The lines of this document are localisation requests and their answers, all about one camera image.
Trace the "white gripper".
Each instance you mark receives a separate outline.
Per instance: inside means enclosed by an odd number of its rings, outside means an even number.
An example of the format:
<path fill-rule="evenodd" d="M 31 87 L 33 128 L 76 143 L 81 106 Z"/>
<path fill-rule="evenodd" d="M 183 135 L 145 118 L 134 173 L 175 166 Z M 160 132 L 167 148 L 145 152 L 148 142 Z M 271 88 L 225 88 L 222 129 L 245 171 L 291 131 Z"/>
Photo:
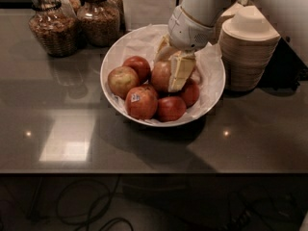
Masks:
<path fill-rule="evenodd" d="M 177 6 L 168 21 L 168 35 L 162 36 L 156 53 L 168 50 L 169 42 L 182 51 L 199 50 L 205 47 L 214 32 L 214 27 L 203 22 L 202 19 L 203 14 L 200 10 L 190 12 L 183 6 Z M 169 58 L 171 66 L 169 92 L 181 90 L 196 66 L 194 53 L 182 51 L 172 54 Z"/>

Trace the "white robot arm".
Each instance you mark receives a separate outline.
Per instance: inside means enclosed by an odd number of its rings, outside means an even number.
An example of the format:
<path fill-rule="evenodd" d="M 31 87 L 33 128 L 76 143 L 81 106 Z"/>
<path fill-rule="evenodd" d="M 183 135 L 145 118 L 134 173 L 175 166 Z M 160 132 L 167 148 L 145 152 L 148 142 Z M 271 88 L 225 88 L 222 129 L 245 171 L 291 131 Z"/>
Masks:
<path fill-rule="evenodd" d="M 203 48 L 215 23 L 236 0 L 183 0 L 175 7 L 163 38 L 171 49 L 192 53 Z M 308 0 L 250 0 L 292 48 L 308 64 Z"/>

